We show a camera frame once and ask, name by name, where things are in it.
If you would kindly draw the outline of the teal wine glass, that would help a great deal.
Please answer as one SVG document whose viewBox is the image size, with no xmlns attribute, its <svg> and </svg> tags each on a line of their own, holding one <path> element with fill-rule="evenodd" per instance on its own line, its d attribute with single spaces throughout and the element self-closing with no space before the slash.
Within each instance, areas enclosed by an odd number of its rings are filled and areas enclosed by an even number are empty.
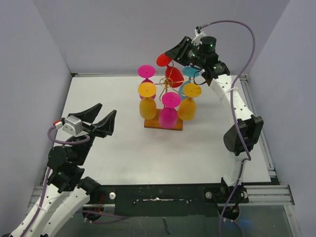
<svg viewBox="0 0 316 237">
<path fill-rule="evenodd" d="M 179 87 L 179 90 L 178 90 L 178 91 L 179 91 L 179 94 L 180 94 L 180 96 L 181 96 L 182 99 L 185 98 L 185 94 L 184 94 L 184 92 L 183 92 L 184 86 L 185 86 L 186 84 L 191 83 L 193 77 L 194 77 L 194 76 L 198 76 L 198 75 L 199 75 L 199 72 L 200 72 L 199 69 L 195 69 L 195 68 L 193 68 L 193 67 L 185 67 L 185 68 L 183 69 L 183 74 L 188 77 L 188 80 L 185 81 L 185 82 L 183 82 L 183 84 Z"/>
</svg>

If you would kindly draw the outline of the red wine glass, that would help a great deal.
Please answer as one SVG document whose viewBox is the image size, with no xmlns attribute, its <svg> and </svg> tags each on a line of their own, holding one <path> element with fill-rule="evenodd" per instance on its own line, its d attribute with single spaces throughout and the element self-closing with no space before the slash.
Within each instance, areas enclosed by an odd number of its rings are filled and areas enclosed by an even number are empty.
<svg viewBox="0 0 316 237">
<path fill-rule="evenodd" d="M 170 87 L 178 88 L 183 84 L 184 77 L 182 76 L 180 70 L 174 67 L 173 61 L 170 57 L 163 53 L 157 58 L 156 63 L 160 67 L 166 67 L 165 78 L 167 79 Z"/>
</svg>

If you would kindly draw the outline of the magenta wine glass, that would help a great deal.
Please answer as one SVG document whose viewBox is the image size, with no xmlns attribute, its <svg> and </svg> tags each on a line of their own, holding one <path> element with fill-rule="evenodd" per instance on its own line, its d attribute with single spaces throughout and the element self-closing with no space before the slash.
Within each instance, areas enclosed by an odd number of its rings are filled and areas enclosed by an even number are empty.
<svg viewBox="0 0 316 237">
<path fill-rule="evenodd" d="M 142 65 L 138 69 L 138 75 L 143 78 L 143 81 L 141 84 L 149 82 L 154 83 L 152 80 L 150 80 L 151 77 L 155 75 L 156 71 L 153 66 L 151 65 Z"/>
<path fill-rule="evenodd" d="M 171 129 L 176 125 L 178 118 L 176 107 L 178 107 L 180 103 L 181 97 L 178 93 L 167 92 L 163 95 L 162 104 L 164 108 L 161 110 L 159 116 L 159 124 L 161 127 Z"/>
</svg>

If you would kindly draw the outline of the yellow wine glass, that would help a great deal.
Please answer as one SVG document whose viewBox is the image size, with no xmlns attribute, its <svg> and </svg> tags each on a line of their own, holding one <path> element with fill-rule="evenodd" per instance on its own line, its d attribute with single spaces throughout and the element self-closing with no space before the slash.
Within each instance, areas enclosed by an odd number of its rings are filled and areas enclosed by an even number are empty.
<svg viewBox="0 0 316 237">
<path fill-rule="evenodd" d="M 184 85 L 183 92 L 186 98 L 182 100 L 178 108 L 178 117 L 185 121 L 193 120 L 197 111 L 197 105 L 194 98 L 201 95 L 202 89 L 197 84 L 188 83 Z"/>
<path fill-rule="evenodd" d="M 156 86 L 150 82 L 144 82 L 138 87 L 138 93 L 143 97 L 139 104 L 139 113 L 143 119 L 153 119 L 157 114 L 157 105 L 153 98 L 156 92 Z"/>
</svg>

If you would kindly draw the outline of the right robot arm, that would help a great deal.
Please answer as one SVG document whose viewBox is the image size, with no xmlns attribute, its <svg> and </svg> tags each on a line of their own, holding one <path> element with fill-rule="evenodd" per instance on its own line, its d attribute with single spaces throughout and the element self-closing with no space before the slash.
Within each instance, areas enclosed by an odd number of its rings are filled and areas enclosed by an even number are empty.
<svg viewBox="0 0 316 237">
<path fill-rule="evenodd" d="M 230 202 L 237 197 L 237 187 L 243 183 L 244 166 L 251 160 L 250 151 L 259 140 L 264 121 L 261 116 L 255 116 L 240 96 L 237 80 L 219 60 L 215 46 L 216 38 L 211 36 L 184 37 L 165 54 L 182 66 L 197 69 L 232 116 L 233 125 L 223 136 L 232 157 L 222 178 L 225 186 L 220 189 L 221 199 Z"/>
</svg>

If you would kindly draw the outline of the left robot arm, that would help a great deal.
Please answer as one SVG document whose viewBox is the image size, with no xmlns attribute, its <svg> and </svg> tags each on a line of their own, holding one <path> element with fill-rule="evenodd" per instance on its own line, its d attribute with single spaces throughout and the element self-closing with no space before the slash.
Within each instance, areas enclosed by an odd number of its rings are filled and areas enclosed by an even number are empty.
<svg viewBox="0 0 316 237">
<path fill-rule="evenodd" d="M 56 143 L 48 153 L 42 192 L 21 224 L 8 237 L 52 237 L 85 203 L 99 200 L 101 184 L 83 177 L 82 168 L 95 138 L 114 132 L 116 110 L 95 122 L 102 104 L 68 114 L 52 124 L 48 138 Z"/>
</svg>

